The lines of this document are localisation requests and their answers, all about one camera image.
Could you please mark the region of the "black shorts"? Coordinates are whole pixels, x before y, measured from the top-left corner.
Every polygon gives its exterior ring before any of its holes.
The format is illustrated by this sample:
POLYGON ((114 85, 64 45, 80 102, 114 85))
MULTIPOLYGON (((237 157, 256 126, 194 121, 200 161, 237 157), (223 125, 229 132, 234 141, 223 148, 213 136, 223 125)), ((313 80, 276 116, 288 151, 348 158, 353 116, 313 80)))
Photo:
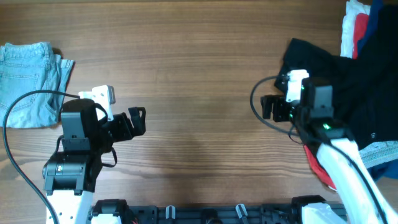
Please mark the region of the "black shorts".
POLYGON ((360 149, 374 142, 397 140, 396 5, 380 9, 377 29, 356 59, 292 39, 279 73, 296 69, 329 80, 335 118, 349 126, 360 149))

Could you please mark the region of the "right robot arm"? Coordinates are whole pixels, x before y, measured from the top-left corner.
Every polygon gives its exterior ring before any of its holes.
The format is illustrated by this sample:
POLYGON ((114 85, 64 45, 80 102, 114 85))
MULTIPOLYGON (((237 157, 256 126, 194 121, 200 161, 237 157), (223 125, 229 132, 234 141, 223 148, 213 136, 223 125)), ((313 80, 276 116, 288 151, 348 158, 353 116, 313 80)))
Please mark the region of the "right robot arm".
POLYGON ((324 80, 281 77, 288 93, 282 116, 333 182, 345 208, 342 219, 324 202, 300 206, 302 223, 397 223, 397 212, 367 171, 351 131, 333 117, 333 89, 324 80))

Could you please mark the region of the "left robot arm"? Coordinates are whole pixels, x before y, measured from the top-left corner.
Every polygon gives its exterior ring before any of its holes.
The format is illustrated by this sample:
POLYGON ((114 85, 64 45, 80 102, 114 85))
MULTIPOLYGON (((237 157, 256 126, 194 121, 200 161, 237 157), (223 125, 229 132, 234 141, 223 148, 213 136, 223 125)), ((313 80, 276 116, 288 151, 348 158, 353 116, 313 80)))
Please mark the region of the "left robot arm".
POLYGON ((91 99, 66 102, 61 112, 62 147, 43 168, 44 190, 50 208, 47 223, 138 223, 125 200, 93 201, 96 180, 106 164, 101 156, 114 154, 113 144, 142 136, 146 110, 133 107, 128 114, 99 119, 103 107, 91 99))

